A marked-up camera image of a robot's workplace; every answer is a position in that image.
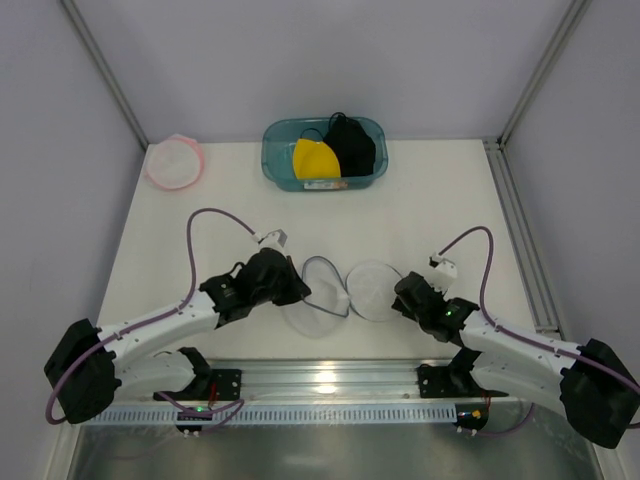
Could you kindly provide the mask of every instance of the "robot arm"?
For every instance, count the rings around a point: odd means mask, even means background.
[[[148,355],[182,338],[245,318],[263,303],[289,305],[311,294],[291,259],[277,248],[263,246],[246,265],[240,265],[235,276],[234,267],[231,272],[202,283],[188,304],[176,304],[182,305],[180,310],[171,305],[140,319],[102,329],[93,327],[87,319],[71,325],[45,365],[52,387],[69,365],[90,348],[114,334],[116,340],[88,356],[62,386],[58,400],[69,423],[93,418],[116,398],[158,391],[201,394],[210,385],[210,368],[197,350],[182,348],[155,358],[147,358]],[[172,310],[177,311],[144,328],[120,333]]]
[[[605,448],[617,446],[640,406],[637,393],[574,358],[594,361],[637,385],[602,342],[592,339],[581,346],[512,325],[507,330],[499,319],[491,323],[472,302],[445,300],[442,291],[415,272],[396,285],[395,293],[394,309],[437,340],[462,348],[444,371],[424,367],[433,370],[427,371],[427,383],[436,395],[505,392],[564,416],[578,433]]]

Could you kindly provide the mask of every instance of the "white wall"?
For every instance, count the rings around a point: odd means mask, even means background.
[[[140,163],[56,2],[0,2],[3,479],[42,473],[43,366],[71,322],[96,318]]]
[[[593,2],[509,153],[569,333],[640,380],[640,3]]]
[[[152,141],[233,141],[336,110],[495,137],[569,0],[77,3]]]

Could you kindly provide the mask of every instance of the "black fabric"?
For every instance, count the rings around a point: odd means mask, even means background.
[[[344,113],[334,114],[329,120],[324,143],[336,154],[343,177],[364,177],[373,173],[376,144],[357,120]]]

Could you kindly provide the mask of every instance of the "tabletop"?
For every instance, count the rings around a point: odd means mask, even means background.
[[[159,190],[141,174],[98,325],[130,320],[183,298],[190,278],[187,218],[198,208],[217,207],[262,233],[283,229],[298,268],[305,259],[322,255],[343,276],[366,260],[388,263],[402,274],[424,272],[433,252],[464,230],[485,225],[496,242],[488,308],[533,329],[482,142],[389,141],[387,146],[387,173],[365,190],[284,192],[262,174],[260,143],[203,144],[204,173],[183,190]],[[242,228],[215,214],[194,222],[193,243],[198,282],[229,271],[257,251]],[[451,296],[478,301],[486,255],[482,233],[447,253],[458,268]],[[273,305],[172,347],[181,346],[194,346],[208,358],[235,359],[442,358],[457,351],[405,318],[371,322],[351,314],[327,336],[308,338]]]

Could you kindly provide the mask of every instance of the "teal plastic bin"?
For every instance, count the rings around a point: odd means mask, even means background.
[[[262,139],[262,172],[287,192],[346,190],[366,188],[387,171],[389,157],[382,127],[373,120],[352,117],[362,125],[364,131],[376,144],[376,159],[373,173],[365,177],[316,178],[298,180],[293,172],[293,149],[304,132],[304,137],[321,140],[318,130],[323,136],[327,133],[329,117],[296,118],[274,123],[264,132]]]

